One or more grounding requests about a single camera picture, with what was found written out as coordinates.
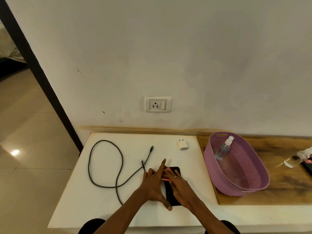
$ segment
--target person's right arm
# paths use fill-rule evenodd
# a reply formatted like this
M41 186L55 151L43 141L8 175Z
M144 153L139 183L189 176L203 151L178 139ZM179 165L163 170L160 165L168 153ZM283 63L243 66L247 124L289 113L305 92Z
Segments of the person's right arm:
M174 174L173 171L167 168L164 170L163 176L170 180L169 182L177 201L197 217L209 234L233 234L227 226L210 212L177 170L175 170Z

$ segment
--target dark vertical strip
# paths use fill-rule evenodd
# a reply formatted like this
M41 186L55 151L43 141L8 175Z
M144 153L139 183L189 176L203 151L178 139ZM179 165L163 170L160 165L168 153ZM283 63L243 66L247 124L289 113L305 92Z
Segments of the dark vertical strip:
M81 152L83 149L83 145L5 0L0 0L0 20L2 21L18 50L21 52L22 56L27 62L30 70L32 71L45 95L52 104L55 112L59 116L67 132L77 146L77 149Z

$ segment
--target white wall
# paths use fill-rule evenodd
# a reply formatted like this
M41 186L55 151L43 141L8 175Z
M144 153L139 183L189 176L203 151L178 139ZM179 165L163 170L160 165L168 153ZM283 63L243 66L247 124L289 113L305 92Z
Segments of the white wall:
M76 128L312 136L312 0L6 1Z

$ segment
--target white spray nozzle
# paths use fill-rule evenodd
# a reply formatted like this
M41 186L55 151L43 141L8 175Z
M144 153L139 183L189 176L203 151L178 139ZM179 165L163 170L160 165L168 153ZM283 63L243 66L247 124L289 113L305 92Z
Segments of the white spray nozzle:
M234 137L233 136L229 136L228 139L225 141L225 144L230 146L232 144L232 141L234 140Z
M305 149L303 151L306 155L310 156L312 154L312 147L311 148L308 148L308 149Z

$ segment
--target switch plate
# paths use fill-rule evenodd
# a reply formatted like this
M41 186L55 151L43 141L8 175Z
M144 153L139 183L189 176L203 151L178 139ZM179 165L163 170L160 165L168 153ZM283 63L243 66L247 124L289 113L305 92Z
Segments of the switch plate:
M145 111L149 113L171 112L171 97L145 96Z

